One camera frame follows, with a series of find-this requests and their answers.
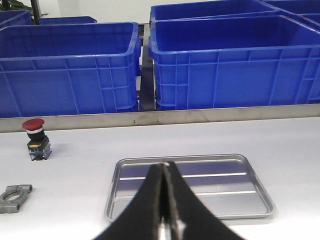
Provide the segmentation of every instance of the metal tray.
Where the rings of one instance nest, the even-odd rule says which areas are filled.
[[[116,166],[105,214],[116,219],[143,183],[152,164],[175,162],[202,203],[219,219],[270,216],[275,206],[247,158],[239,154],[133,158]]]

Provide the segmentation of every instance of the green plant leaf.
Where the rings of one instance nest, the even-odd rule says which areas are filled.
[[[24,9],[18,6],[11,6],[11,10],[14,11],[14,10],[24,10]]]
[[[8,2],[12,5],[12,6],[25,6],[22,2],[17,1],[17,0],[8,0]]]

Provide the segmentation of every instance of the white table surface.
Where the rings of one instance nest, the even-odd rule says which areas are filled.
[[[46,131],[53,152],[31,161],[25,132],[0,133],[0,194],[32,184],[19,213],[0,214],[0,239],[94,238],[116,162],[241,154],[276,206],[268,219],[224,221],[248,240],[319,239],[320,117]]]

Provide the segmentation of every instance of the metal bracket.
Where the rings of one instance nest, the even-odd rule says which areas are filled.
[[[31,184],[7,186],[5,192],[0,195],[0,214],[19,212],[21,205],[27,200],[32,190]]]
[[[40,24],[39,19],[41,18],[39,0],[30,0],[30,2],[31,2],[32,12],[33,12],[34,23],[36,25],[39,25]]]
[[[149,24],[144,24],[139,111],[155,110],[154,66],[149,56]]]

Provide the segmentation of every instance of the red mushroom button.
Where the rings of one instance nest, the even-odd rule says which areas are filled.
[[[30,119],[28,121],[25,121],[22,124],[22,127],[26,130],[29,130],[29,131],[35,131],[35,130],[42,128],[44,123],[45,123],[45,121],[43,119],[34,118],[34,119]]]

